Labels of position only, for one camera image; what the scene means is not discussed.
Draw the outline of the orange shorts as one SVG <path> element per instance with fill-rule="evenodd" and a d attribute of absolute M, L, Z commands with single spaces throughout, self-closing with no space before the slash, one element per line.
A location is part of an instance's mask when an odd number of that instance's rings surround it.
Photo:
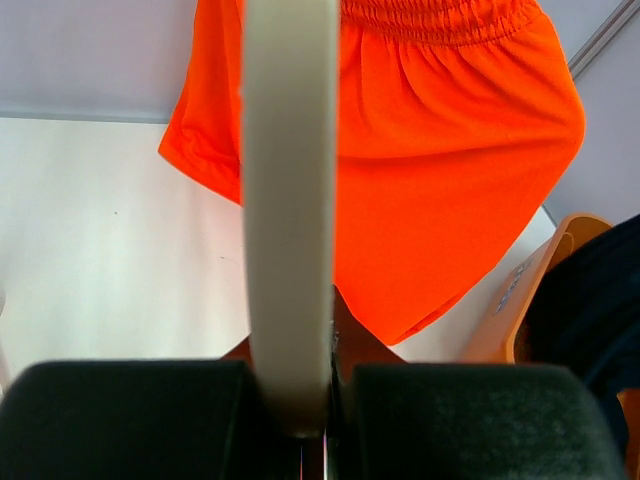
<path fill-rule="evenodd" d="M 333 285 L 386 345 L 502 259 L 585 114 L 536 1 L 343 1 Z"/>

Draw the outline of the beige plastic hanger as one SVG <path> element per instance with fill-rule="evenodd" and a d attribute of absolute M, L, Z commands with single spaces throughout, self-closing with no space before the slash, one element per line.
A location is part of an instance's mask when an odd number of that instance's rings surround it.
<path fill-rule="evenodd" d="M 250 1 L 242 189 L 255 375 L 276 425 L 318 436 L 331 381 L 339 5 Z"/>

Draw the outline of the navy blue shorts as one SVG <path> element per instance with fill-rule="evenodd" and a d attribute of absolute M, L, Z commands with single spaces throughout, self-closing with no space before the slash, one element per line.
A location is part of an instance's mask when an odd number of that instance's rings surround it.
<path fill-rule="evenodd" d="M 619 394 L 639 387 L 639 219 L 593 238 L 542 278 L 518 334 L 519 361 L 569 368 L 599 402 L 619 452 Z"/>

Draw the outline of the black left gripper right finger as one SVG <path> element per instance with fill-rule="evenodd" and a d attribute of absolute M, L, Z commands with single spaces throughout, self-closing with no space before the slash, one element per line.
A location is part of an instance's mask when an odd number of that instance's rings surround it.
<path fill-rule="evenodd" d="M 410 363 L 333 307 L 332 479 L 622 479 L 592 395 L 544 365 Z"/>

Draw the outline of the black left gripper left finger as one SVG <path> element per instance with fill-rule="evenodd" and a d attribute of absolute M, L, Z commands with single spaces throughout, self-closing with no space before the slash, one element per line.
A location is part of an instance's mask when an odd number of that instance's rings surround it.
<path fill-rule="evenodd" d="M 1 403 L 5 479 L 296 479 L 241 361 L 73 361 L 26 369 Z"/>

